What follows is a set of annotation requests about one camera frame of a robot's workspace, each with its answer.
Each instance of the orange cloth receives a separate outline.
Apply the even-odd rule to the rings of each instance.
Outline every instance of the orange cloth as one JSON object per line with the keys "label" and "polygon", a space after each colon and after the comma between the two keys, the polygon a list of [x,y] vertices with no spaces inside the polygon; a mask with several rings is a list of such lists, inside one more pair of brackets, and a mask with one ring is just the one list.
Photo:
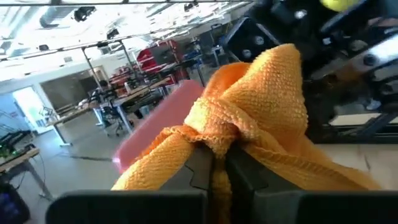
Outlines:
{"label": "orange cloth", "polygon": [[300,54],[291,44],[262,53],[252,63],[221,67],[193,105],[183,126],[165,128],[113,187],[158,189],[203,141],[216,156],[213,193],[219,222],[229,222],[231,186],[223,159],[230,144],[307,190],[369,190],[366,174],[332,162],[307,137]]}

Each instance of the metal rod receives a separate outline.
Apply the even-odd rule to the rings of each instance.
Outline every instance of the metal rod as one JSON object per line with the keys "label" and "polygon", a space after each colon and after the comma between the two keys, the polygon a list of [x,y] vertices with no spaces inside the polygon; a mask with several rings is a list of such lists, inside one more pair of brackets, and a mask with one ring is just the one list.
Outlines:
{"label": "metal rod", "polygon": [[132,51],[132,57],[134,57],[134,60],[135,60],[136,63],[137,63],[138,70],[139,70],[140,72],[142,72],[141,65],[139,64],[139,62],[138,62],[138,60],[137,60],[137,57],[136,57],[136,53],[134,53],[134,51]]}
{"label": "metal rod", "polygon": [[203,85],[203,87],[204,87],[205,86],[205,80],[203,79],[203,75],[201,74],[199,63],[197,61],[196,61],[195,67],[198,70],[198,74],[199,74],[201,85]]}
{"label": "metal rod", "polygon": [[98,81],[98,79],[97,79],[97,76],[96,76],[95,70],[94,70],[94,68],[93,68],[93,65],[91,64],[90,60],[88,59],[85,50],[86,50],[86,49],[85,49],[84,47],[81,48],[81,51],[82,51],[83,54],[85,55],[86,61],[87,61],[87,63],[88,63],[88,66],[90,66],[90,69],[91,69],[91,71],[93,72],[93,77],[94,77],[95,82],[96,82],[97,85],[98,85],[98,88],[100,88],[101,90],[103,90],[103,89],[102,89],[102,86],[100,85],[100,81]]}
{"label": "metal rod", "polygon": [[130,60],[129,54],[127,53],[126,46],[124,46],[123,41],[121,41],[121,40],[119,41],[119,43],[122,45],[122,47],[123,47],[123,52],[124,52],[124,54],[126,55],[127,61],[129,61],[130,67],[131,67],[131,69],[132,69],[132,62],[131,62],[131,60]]}

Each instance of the yellow object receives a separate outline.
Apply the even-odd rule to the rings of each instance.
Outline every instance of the yellow object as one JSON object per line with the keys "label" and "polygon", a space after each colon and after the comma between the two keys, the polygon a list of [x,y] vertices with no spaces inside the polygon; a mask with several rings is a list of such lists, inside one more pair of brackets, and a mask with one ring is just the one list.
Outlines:
{"label": "yellow object", "polygon": [[306,190],[370,190],[366,174],[332,162],[307,137],[300,54],[292,44],[263,52],[252,63],[221,67],[185,124],[165,128],[113,190],[159,189],[206,143],[216,156],[213,193],[217,222],[229,222],[231,186],[224,156],[235,139],[264,166]]}
{"label": "yellow object", "polygon": [[336,12],[343,12],[358,3],[359,0],[321,0],[322,4]]}

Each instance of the ceiling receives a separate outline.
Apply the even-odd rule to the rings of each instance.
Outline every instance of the ceiling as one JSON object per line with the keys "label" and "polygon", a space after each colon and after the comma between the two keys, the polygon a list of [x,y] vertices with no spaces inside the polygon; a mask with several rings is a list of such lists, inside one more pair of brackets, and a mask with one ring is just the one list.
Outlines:
{"label": "ceiling", "polygon": [[[96,3],[116,0],[95,0]],[[3,6],[10,2],[46,3],[36,0],[0,1],[0,58],[16,57],[38,52],[38,46],[50,49],[96,42],[106,39],[107,31],[117,28],[120,35],[140,34],[139,41],[151,42],[176,31],[189,30],[206,21],[217,19],[234,7],[247,2],[206,2],[184,11],[184,3],[150,3],[124,5],[98,5],[84,22],[72,19],[79,6]],[[69,0],[92,2],[91,0]]]}

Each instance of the floor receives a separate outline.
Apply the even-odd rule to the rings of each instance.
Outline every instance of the floor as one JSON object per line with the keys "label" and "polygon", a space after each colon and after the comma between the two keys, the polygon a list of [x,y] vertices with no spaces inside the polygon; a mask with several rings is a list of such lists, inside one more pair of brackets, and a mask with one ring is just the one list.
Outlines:
{"label": "floor", "polygon": [[[204,75],[209,79],[209,72]],[[192,74],[198,80],[197,73]],[[110,189],[119,177],[111,162],[115,149],[126,138],[107,137],[95,126],[93,113],[84,114],[60,127],[72,147],[59,147],[59,139],[49,131],[34,139],[40,155],[31,159],[51,193],[58,197],[72,190]],[[342,165],[369,172],[385,189],[398,189],[398,149],[395,145],[321,145],[331,158]],[[49,201],[39,196],[40,189],[29,173],[17,176],[12,184],[30,208],[29,224],[44,224]]]}

